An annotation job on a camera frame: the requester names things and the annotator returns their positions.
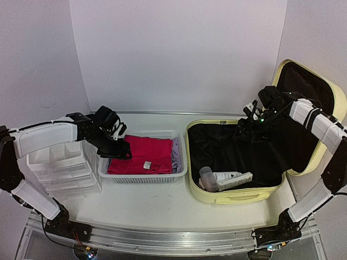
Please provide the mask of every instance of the clothing tag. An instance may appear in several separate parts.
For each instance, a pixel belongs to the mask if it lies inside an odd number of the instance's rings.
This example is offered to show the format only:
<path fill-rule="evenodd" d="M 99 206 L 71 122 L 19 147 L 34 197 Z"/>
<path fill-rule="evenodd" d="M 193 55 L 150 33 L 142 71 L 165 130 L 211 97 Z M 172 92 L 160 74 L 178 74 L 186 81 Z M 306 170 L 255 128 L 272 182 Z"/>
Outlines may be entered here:
<path fill-rule="evenodd" d="M 152 162 L 145 161 L 145 164 L 143 165 L 143 169 L 149 170 L 151 168 Z"/>

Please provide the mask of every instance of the white backdrop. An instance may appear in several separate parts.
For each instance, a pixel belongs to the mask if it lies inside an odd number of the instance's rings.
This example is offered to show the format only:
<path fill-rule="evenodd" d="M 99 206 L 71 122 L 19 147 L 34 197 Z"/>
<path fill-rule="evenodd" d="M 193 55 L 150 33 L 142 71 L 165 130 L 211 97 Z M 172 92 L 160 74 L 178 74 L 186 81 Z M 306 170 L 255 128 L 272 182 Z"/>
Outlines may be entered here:
<path fill-rule="evenodd" d="M 242 113 L 271 82 L 287 0 L 70 0 L 92 110 Z"/>

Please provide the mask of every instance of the plastic drawer organizer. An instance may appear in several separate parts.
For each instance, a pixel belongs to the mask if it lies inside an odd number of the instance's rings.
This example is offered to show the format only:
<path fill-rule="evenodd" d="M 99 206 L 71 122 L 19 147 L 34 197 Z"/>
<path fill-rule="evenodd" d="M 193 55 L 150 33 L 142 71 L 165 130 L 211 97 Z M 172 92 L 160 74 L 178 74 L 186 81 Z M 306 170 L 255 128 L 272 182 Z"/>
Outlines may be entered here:
<path fill-rule="evenodd" d="M 101 193 L 99 157 L 91 144 L 70 142 L 27 155 L 27 165 L 50 196 L 57 199 Z"/>
<path fill-rule="evenodd" d="M 115 175 L 108 174 L 107 169 L 111 160 L 100 158 L 98 173 L 103 178 L 108 178 L 114 183 L 173 183 L 179 177 L 184 176 L 188 171 L 187 164 L 187 151 L 185 149 L 185 142 L 181 133 L 176 131 L 138 131 L 127 133 L 138 137 L 151 137 L 157 139 L 174 139 L 179 138 L 179 153 L 182 162 L 182 172 L 172 174 L 139 174 L 139 175 Z"/>

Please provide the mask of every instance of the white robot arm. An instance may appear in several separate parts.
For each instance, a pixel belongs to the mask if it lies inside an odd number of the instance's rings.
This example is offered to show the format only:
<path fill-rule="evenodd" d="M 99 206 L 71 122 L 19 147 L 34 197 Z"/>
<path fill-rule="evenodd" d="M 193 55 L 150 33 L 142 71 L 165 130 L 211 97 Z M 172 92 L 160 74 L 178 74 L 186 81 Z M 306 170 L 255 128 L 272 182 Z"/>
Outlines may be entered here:
<path fill-rule="evenodd" d="M 73 239 L 72 230 L 90 231 L 89 225 L 69 221 L 69 213 L 63 205 L 27 181 L 17 158 L 52 145 L 86 140 L 98 148 L 101 157 L 130 159 L 129 143 L 118 139 L 125 129 L 116 112 L 104 106 L 90 115 L 73 113 L 56 121 L 19 129 L 0 126 L 0 189 L 46 217 L 47 232 Z M 84 231 L 78 233 L 81 241 L 87 241 L 90 236 Z"/>
<path fill-rule="evenodd" d="M 280 214 L 278 225 L 254 230 L 258 248 L 274 248 L 282 242 L 301 237 L 300 222 L 325 205 L 347 184 L 347 129 L 300 93 L 279 93 L 271 86 L 263 89 L 259 98 L 266 109 L 256 108 L 257 101 L 244 109 L 252 125 L 252 131 L 248 133 L 256 133 L 259 138 L 290 117 L 315 135 L 333 154 L 315 186 Z"/>

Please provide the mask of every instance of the metal track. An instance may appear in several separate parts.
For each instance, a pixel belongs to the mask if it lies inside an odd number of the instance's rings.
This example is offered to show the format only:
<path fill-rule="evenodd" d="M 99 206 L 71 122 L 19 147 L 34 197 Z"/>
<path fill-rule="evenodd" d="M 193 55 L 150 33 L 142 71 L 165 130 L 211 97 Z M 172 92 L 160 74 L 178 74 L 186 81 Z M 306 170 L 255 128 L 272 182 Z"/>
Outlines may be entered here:
<path fill-rule="evenodd" d="M 131 254 L 211 256 L 230 255 L 255 249 L 255 239 L 251 237 L 252 229 L 164 231 L 125 229 L 98 224 L 92 224 L 92 227 L 91 239 L 86 245 Z M 32 230 L 42 232 L 41 218 L 37 214 L 32 213 L 30 215 L 26 230 L 27 234 Z M 320 239 L 318 227 L 313 217 L 307 221 L 302 233 L 301 239 L 312 236 L 318 236 Z M 55 238 L 67 243 L 72 242 L 66 238 Z M 25 239 L 30 239 L 30 236 L 23 235 L 21 244 L 27 244 L 26 241 L 23 241 Z"/>

